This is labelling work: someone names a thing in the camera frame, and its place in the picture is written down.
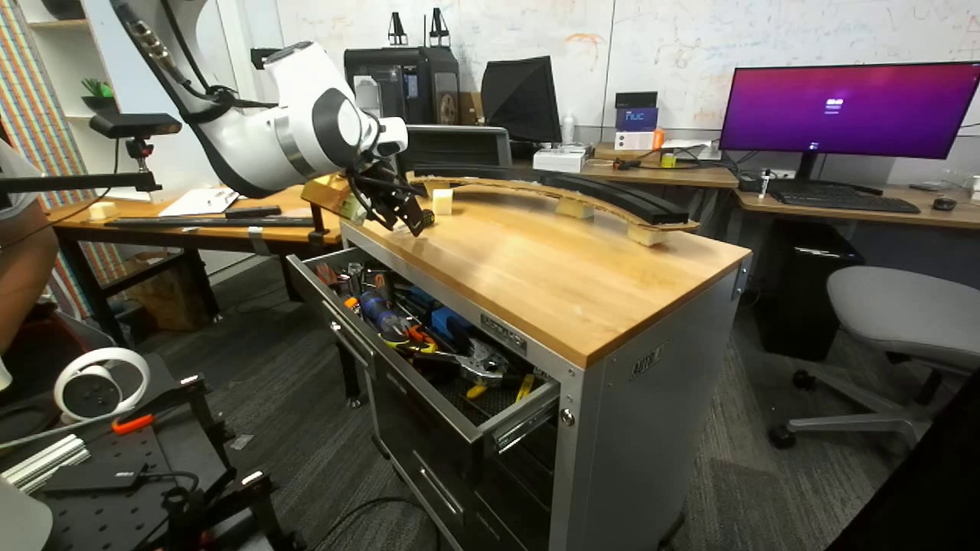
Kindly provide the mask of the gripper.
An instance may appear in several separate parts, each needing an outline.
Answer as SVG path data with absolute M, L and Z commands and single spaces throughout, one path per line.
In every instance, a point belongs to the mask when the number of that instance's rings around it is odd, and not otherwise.
M 394 214 L 392 233 L 419 236 L 435 222 L 432 210 L 423 208 L 414 195 L 412 184 L 387 161 L 354 170 L 354 191 L 368 213 Z

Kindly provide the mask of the open steel drawer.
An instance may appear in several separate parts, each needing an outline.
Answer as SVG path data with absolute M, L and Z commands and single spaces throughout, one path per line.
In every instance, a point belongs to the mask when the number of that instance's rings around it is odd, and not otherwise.
M 550 490 L 556 380 L 360 249 L 286 261 L 297 292 L 364 371 L 389 452 L 471 485 L 508 477 Z

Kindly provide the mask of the closed steel drawer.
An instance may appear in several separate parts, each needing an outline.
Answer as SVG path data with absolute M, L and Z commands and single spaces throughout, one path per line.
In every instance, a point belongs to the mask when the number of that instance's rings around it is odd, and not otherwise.
M 459 551 L 548 551 L 557 388 L 488 390 L 431 384 L 379 367 L 372 381 L 379 439 Z

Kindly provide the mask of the black plastic tray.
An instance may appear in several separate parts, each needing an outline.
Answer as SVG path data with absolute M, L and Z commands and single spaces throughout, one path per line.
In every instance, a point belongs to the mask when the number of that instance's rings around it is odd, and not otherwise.
M 510 132 L 494 126 L 408 125 L 400 171 L 419 166 L 512 166 Z

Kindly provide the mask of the wooden block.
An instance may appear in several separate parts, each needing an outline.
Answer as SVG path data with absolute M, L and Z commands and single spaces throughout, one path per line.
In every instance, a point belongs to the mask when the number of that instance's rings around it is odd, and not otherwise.
M 358 195 L 342 174 L 329 174 L 303 185 L 301 198 L 315 208 L 328 210 L 341 220 L 364 224 L 367 210 L 358 202 Z

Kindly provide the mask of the heap of hand tools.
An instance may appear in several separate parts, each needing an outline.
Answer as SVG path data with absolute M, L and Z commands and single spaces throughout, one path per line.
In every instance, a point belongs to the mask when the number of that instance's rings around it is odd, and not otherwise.
M 518 403 L 541 385 L 537 374 L 512 363 L 460 314 L 389 269 L 365 262 L 319 262 L 314 273 L 347 310 L 433 385 L 465 385 L 462 398 L 472 403 L 492 392 Z

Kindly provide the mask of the black 3d printer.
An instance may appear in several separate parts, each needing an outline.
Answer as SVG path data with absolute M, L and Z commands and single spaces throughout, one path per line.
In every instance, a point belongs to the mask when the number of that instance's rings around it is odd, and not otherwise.
M 344 70 L 358 107 L 409 125 L 454 126 L 461 121 L 459 61 L 439 7 L 423 19 L 426 40 L 410 46 L 398 13 L 390 15 L 386 47 L 347 49 Z

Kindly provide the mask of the small black monitor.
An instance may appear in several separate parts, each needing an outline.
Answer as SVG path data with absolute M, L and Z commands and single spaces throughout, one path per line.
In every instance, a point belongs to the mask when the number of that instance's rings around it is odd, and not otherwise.
M 512 140 L 559 143 L 559 106 L 549 56 L 490 60 L 481 80 L 488 126 L 507 129 Z

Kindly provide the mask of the flat white box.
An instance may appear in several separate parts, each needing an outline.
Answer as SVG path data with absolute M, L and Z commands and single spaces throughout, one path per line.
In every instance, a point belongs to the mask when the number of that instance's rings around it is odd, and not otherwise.
M 553 148 L 541 148 L 533 155 L 532 168 L 536 171 L 581 174 L 592 152 L 591 145 L 560 145 Z

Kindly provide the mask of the curved wood and black track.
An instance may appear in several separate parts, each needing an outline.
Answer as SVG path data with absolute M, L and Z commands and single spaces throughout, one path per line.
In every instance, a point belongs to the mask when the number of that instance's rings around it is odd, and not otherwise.
M 548 204 L 554 215 L 593 222 L 597 215 L 616 219 L 627 237 L 652 247 L 671 233 L 699 227 L 689 213 L 647 191 L 570 172 L 487 166 L 419 166 L 403 179 L 428 195 L 454 189 L 473 201 L 490 195 Z

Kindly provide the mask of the long black bar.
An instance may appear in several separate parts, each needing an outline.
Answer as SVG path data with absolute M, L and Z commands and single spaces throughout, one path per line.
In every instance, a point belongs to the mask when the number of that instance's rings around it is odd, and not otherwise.
M 108 227 L 313 227 L 314 217 L 287 217 L 279 206 L 234 208 L 220 216 L 116 217 Z

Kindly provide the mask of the sheet of paper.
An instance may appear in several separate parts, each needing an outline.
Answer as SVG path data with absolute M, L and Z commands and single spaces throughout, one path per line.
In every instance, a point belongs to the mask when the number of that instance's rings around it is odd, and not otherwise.
M 159 217 L 221 215 L 240 195 L 230 188 L 198 188 L 187 191 L 158 213 Z

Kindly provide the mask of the wooden desk, black legs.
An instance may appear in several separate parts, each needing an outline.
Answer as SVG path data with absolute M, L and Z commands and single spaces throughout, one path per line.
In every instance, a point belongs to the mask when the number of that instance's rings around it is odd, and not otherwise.
M 301 259 L 334 252 L 341 246 L 339 219 L 322 210 L 312 210 L 301 198 L 300 186 L 288 188 L 263 200 L 244 200 L 244 208 L 280 206 L 293 215 L 309 215 L 314 223 L 305 227 L 274 227 L 269 222 L 258 233 L 250 233 L 246 227 L 113 227 L 105 220 L 89 219 L 87 204 L 53 208 L 47 213 L 60 245 L 69 273 L 76 280 L 80 295 L 98 327 L 118 343 L 126 344 L 116 315 L 109 306 L 109 298 L 126 292 L 130 287 L 154 278 L 158 273 L 175 266 L 186 265 L 198 287 L 203 309 L 211 320 L 221 316 L 221 308 L 214 297 L 201 251 L 213 250 L 231 253 L 255 253 L 279 257 L 297 255 Z M 126 273 L 120 278 L 102 283 L 83 253 L 83 242 L 158 246 L 176 248 L 181 253 L 162 260 L 139 272 Z

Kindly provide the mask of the steel tool cabinet, wooden top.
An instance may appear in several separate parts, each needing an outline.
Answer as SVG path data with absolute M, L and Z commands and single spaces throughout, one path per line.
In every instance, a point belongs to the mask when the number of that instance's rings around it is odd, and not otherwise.
M 548 551 L 668 551 L 750 252 L 693 233 L 652 247 L 616 219 L 452 189 L 416 237 L 341 223 L 357 248 L 559 383 Z M 381 442 L 377 447 L 426 509 Z

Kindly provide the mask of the stack of small boxes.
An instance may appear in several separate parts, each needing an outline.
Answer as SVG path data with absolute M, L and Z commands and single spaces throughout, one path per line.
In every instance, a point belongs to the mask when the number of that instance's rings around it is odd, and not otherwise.
M 662 146 L 658 124 L 658 92 L 617 92 L 615 96 L 617 151 L 657 151 Z

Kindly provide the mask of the brown paper bag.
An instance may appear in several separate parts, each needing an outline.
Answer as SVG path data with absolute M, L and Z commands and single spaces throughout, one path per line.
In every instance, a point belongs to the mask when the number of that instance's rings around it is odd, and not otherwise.
M 188 266 L 179 262 L 127 290 L 163 331 L 196 331 L 209 321 Z

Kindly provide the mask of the long wooden desk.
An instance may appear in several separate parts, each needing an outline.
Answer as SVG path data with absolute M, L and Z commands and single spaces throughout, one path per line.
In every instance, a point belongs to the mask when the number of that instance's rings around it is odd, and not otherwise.
M 617 171 L 610 166 L 585 165 L 585 177 L 609 179 L 634 185 L 690 186 L 707 191 L 728 191 L 736 198 L 738 207 L 746 212 L 796 217 L 829 217 L 857 222 L 913 224 L 934 229 L 980 231 L 980 205 L 970 202 L 966 191 L 949 191 L 958 201 L 953 210 L 934 210 L 934 193 L 916 191 L 906 186 L 886 186 L 885 197 L 900 198 L 920 209 L 918 214 L 879 212 L 879 210 L 836 210 L 808 208 L 782 204 L 769 197 L 759 199 L 753 193 L 739 191 L 737 178 L 725 168 L 635 168 Z

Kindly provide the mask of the whiteboard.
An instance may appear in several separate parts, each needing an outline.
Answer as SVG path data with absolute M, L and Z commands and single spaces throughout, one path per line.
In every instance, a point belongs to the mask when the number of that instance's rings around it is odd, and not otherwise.
M 549 56 L 559 113 L 613 124 L 619 92 L 658 92 L 661 125 L 719 129 L 736 67 L 980 60 L 980 0 L 276 0 L 287 43 L 314 41 L 336 65 L 410 44 L 439 9 L 462 90 L 491 60 Z

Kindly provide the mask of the potted green plant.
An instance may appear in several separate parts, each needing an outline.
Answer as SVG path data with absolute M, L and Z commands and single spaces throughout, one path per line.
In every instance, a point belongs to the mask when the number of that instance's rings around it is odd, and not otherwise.
M 112 87 L 108 81 L 87 77 L 80 82 L 84 88 L 81 100 L 88 109 L 91 109 L 95 114 L 118 114 L 119 109 L 116 105 L 115 95 L 113 95 Z

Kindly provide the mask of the hand controller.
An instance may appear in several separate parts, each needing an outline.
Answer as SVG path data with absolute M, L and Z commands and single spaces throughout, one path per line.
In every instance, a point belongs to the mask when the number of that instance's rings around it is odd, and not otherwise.
M 141 380 L 125 394 L 112 367 L 133 367 Z M 64 422 L 99 421 L 136 408 L 149 388 L 149 363 L 140 354 L 121 347 L 92 350 L 69 363 L 54 383 L 53 398 Z

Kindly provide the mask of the white shelf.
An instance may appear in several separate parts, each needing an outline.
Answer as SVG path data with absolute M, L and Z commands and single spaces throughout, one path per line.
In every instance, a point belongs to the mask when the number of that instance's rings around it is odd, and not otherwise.
M 109 80 L 83 0 L 15 0 L 27 22 L 42 69 L 54 91 L 60 115 L 87 172 L 104 174 L 129 166 L 122 146 L 89 128 L 95 116 L 81 100 L 81 80 Z

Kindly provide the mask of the black computer tower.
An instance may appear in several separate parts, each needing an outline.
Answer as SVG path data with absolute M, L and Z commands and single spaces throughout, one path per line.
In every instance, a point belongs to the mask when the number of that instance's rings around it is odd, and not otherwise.
M 763 348 L 822 362 L 840 327 L 826 289 L 829 276 L 864 263 L 829 224 L 774 220 L 755 269 L 759 297 L 753 314 Z

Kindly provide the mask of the person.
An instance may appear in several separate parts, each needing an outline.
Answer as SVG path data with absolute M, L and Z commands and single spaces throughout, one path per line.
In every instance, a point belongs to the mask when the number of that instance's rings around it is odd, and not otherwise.
M 58 240 L 40 194 L 7 191 L 7 179 L 40 175 L 0 139 L 0 356 L 44 293 L 58 257 Z

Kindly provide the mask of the flat black box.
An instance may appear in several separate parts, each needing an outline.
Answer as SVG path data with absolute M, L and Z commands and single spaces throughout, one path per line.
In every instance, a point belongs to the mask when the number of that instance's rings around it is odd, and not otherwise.
M 56 468 L 40 487 L 45 494 L 105 493 L 136 487 L 149 465 L 144 461 L 110 461 Z

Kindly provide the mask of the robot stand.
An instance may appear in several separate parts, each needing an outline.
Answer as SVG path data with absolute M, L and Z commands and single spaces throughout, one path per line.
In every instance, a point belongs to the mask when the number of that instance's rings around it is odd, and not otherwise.
M 307 551 L 273 508 L 274 484 L 262 471 L 239 474 L 225 445 L 234 433 L 211 414 L 200 374 L 174 379 L 160 357 L 136 408 L 99 421 L 64 422 L 53 390 L 0 406 L 0 473 L 76 435 L 91 457 L 81 464 L 144 461 L 129 491 L 27 494 L 0 479 L 0 551 Z M 140 374 L 112 374 L 125 394 Z M 154 414 L 149 428 L 115 435 L 113 419 Z

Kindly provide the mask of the black keyboard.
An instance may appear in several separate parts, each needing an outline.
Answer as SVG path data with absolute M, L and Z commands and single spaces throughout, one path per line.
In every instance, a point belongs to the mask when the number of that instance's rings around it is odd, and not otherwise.
M 774 191 L 770 193 L 777 201 L 802 208 L 822 208 L 834 210 L 871 210 L 895 214 L 917 215 L 921 210 L 900 198 L 877 196 L 860 192 L 844 193 L 830 191 L 828 188 L 815 191 Z

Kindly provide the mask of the wide monitor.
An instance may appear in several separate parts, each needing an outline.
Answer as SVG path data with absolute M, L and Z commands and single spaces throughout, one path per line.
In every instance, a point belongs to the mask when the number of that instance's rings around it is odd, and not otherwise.
M 720 149 L 948 157 L 980 91 L 980 60 L 738 67 Z

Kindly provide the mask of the bundle of aluminium profiles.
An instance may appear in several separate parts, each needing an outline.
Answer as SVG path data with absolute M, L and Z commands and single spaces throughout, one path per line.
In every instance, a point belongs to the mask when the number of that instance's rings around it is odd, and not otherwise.
M 87 444 L 76 435 L 69 435 L 55 442 L 14 467 L 0 473 L 0 479 L 14 485 L 19 491 L 34 493 L 53 477 L 63 466 L 77 466 L 88 460 L 91 453 Z

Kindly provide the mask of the grey office chair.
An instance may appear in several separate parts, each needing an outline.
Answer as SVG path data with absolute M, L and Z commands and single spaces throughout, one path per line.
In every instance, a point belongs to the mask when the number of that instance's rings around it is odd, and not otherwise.
M 826 367 L 798 370 L 793 384 L 799 390 L 823 383 L 864 412 L 787 419 L 771 426 L 770 444 L 791 448 L 804 432 L 862 432 L 893 433 L 916 447 L 932 425 L 926 409 L 945 374 L 967 379 L 980 373 L 980 290 L 922 273 L 849 266 L 829 276 L 827 292 L 847 334 L 885 353 L 893 365 L 928 367 L 929 376 L 914 404 L 904 407 L 834 376 Z

